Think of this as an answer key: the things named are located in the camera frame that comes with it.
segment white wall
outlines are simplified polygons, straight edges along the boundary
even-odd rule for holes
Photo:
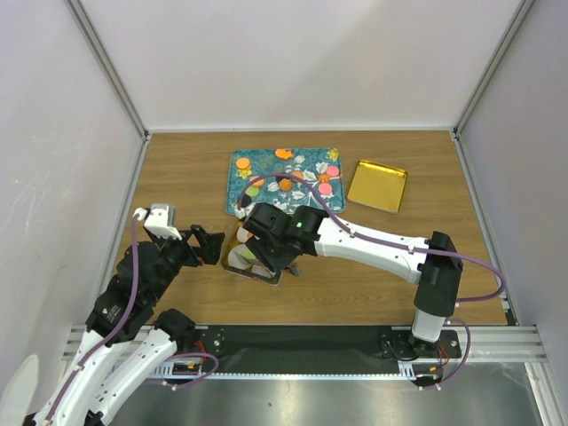
[[[63,1],[0,2],[0,62],[0,394],[37,353],[44,403],[140,140]]]
[[[83,0],[152,130],[453,126],[519,0]]]
[[[463,134],[525,324],[568,399],[568,3],[536,2]]]

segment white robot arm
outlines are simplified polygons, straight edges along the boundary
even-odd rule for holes
[[[117,274],[95,302],[70,367],[49,401],[33,418],[27,419],[26,425],[106,426],[149,372],[173,355],[180,345],[191,345],[195,324],[178,311],[163,312],[154,324],[155,330],[108,376],[140,328],[152,317],[154,306],[181,268],[216,264],[220,257],[225,235],[206,233],[198,225],[178,231],[173,225],[175,211],[169,204],[136,210],[135,217],[146,220],[145,229],[152,242],[137,244],[138,268],[132,247],[126,250],[124,259],[117,265]],[[199,246],[188,244],[192,236]]]
[[[339,222],[342,226],[321,209],[301,206],[290,216],[273,205],[258,203],[242,227],[254,235],[247,247],[271,272],[286,269],[303,254],[334,256],[370,264],[418,285],[412,326],[415,345],[436,343],[446,318],[454,313],[463,264],[415,250],[455,251],[451,239],[443,233],[433,233],[429,239],[406,237]],[[355,233],[410,249],[375,244],[356,238]]]

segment yellow tray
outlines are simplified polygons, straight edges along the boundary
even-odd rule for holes
[[[361,160],[355,169],[347,200],[389,213],[398,213],[407,176],[405,170]]]

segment blue tray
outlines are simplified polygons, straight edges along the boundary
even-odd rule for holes
[[[231,155],[231,167],[229,168],[229,178],[227,183],[226,211],[234,215],[237,205],[237,198],[245,184],[252,176],[260,176],[266,173],[285,172],[290,173],[294,170],[301,171],[304,179],[311,185],[320,184],[318,177],[325,174],[327,166],[336,166],[339,169],[339,176],[332,177],[329,181],[333,191],[330,195],[322,195],[327,201],[327,205],[336,213],[345,210],[345,191],[343,189],[343,173],[341,170],[341,160],[339,152],[335,148],[292,148],[290,149],[294,158],[281,160],[274,154],[275,149],[240,149]],[[241,157],[248,158],[251,163],[250,170],[241,171],[235,165]],[[258,196],[252,199],[253,202],[267,202],[291,214],[299,206],[311,206],[321,208],[320,204],[314,200],[310,191],[301,184],[294,182],[291,191],[282,191],[271,177],[260,187]]]

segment wooden table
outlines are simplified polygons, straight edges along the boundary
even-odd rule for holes
[[[236,223],[225,212],[231,152],[240,148],[334,146],[339,149],[345,188],[358,160],[408,171],[397,215],[348,202],[343,218],[387,233],[429,237],[448,233],[463,253],[487,259],[454,145],[446,131],[333,131],[186,133],[153,135],[134,197],[135,207],[153,202],[177,206],[176,227],[202,225],[224,232]],[[139,228],[138,235],[146,238]],[[122,238],[123,251],[130,233]],[[414,285],[350,261],[302,256],[302,277],[284,275],[278,287],[225,272],[218,264],[184,268],[156,307],[177,308],[198,323],[225,324],[409,324]],[[465,264],[460,296],[495,290],[491,273]],[[467,304],[456,316],[474,324],[505,322],[499,299]]]

